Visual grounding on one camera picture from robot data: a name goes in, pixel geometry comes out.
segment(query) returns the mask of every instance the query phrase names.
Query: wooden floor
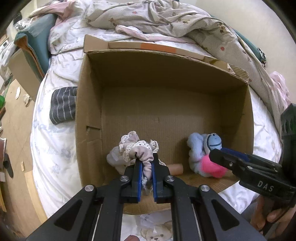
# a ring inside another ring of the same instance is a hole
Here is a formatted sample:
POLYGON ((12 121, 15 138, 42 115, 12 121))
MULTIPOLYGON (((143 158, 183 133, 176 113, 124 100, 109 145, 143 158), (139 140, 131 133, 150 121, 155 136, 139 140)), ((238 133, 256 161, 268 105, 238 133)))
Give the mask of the wooden floor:
POLYGON ((35 103, 31 101, 28 107, 23 103, 26 92, 21 88, 20 97, 16 100, 15 94, 19 87, 14 80, 6 95, 6 113, 2 118, 2 138, 7 138, 6 151, 9 155, 13 179, 5 171, 6 182, 1 183, 1 191, 7 209, 7 219, 12 228, 27 237, 41 222, 33 207, 26 184, 25 173, 33 169, 30 148, 30 134, 32 128, 33 110, 35 103), (21 170, 24 161, 25 171, 21 170))

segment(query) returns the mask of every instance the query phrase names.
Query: orange stripe on box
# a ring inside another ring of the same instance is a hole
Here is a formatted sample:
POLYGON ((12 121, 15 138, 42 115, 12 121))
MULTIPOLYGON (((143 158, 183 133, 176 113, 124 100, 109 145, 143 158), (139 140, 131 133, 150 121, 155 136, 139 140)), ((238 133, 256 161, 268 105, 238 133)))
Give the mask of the orange stripe on box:
POLYGON ((155 51, 168 52, 168 53, 176 53, 176 50, 177 50, 174 47, 164 46, 159 44, 150 44, 150 43, 142 43, 141 49, 155 50, 155 51))

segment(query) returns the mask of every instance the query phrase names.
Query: bed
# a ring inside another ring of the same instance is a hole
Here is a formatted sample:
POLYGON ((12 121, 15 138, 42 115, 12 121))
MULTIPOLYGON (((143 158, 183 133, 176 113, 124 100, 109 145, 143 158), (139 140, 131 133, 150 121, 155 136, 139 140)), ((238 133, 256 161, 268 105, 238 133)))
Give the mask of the bed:
MULTIPOLYGON (((76 1, 74 15, 54 27, 49 37, 49 47, 53 54, 50 67, 41 82, 33 113, 30 138, 33 157, 33 175, 40 201, 47 217, 54 214, 73 197, 82 186, 76 157, 75 122, 54 125, 49 118, 51 96, 54 90, 77 86, 83 60, 83 39, 85 34, 103 40, 139 41, 115 30, 103 30, 86 25, 84 13, 89 2, 76 1)), ((192 43, 158 41, 158 44, 205 52, 192 43)), ((254 154, 279 162, 281 142, 273 117, 263 101, 250 87, 254 116, 254 154)), ((238 183, 219 193, 237 212, 242 213, 257 194, 238 183)), ((124 215, 122 240, 129 234, 145 240, 136 225, 136 216, 124 215)))

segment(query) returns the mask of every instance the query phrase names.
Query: teddy bear illustration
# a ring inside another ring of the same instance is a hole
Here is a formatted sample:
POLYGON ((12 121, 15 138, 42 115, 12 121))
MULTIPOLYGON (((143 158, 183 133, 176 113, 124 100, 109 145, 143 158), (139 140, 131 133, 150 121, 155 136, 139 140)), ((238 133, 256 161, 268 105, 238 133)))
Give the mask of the teddy bear illustration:
POLYGON ((154 229, 141 229, 141 235, 147 241, 167 241, 173 236, 172 221, 155 225, 154 229))

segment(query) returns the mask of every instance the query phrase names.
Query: human hand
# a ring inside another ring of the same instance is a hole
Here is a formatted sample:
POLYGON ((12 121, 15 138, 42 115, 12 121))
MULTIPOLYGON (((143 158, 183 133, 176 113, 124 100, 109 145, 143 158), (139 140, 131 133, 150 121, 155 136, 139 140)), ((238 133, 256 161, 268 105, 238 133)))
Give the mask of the human hand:
POLYGON ((130 235, 124 241, 140 241, 137 236, 130 235))
MULTIPOLYGON (((265 226, 266 220, 270 223, 274 222, 276 219, 278 219, 285 209, 277 209, 272 211, 267 215, 267 218, 265 220, 263 216, 263 206, 264 206, 264 197, 260 195, 257 199, 257 207, 253 213, 252 219, 251 219, 251 225, 257 229, 258 231, 261 230, 265 226)), ((276 228, 275 232, 270 236, 270 238, 277 237, 283 233, 283 231, 288 226, 289 222, 291 221, 294 213, 296 211, 296 207, 290 208, 289 211, 286 212, 284 216, 280 218, 280 220, 277 221, 279 223, 278 227, 276 228)))

